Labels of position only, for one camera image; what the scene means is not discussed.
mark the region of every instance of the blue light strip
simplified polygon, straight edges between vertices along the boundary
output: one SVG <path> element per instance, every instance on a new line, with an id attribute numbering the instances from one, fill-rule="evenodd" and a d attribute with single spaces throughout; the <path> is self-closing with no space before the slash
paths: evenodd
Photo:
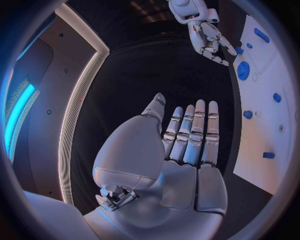
<path id="1" fill-rule="evenodd" d="M 31 97 L 31 95 L 33 94 L 34 91 L 35 91 L 34 86 L 29 84 L 28 87 L 23 92 L 23 94 L 18 99 L 18 101 L 16 102 L 16 104 L 9 116 L 9 119 L 8 119 L 8 122 L 6 125 L 6 129 L 5 129 L 5 135 L 4 135 L 4 142 L 5 142 L 5 148 L 6 148 L 7 154 L 9 153 L 11 137 L 12 137 L 12 133 L 15 128 L 16 122 L 18 120 L 18 117 L 19 117 L 24 105 L 26 104 L 26 102 Z"/>

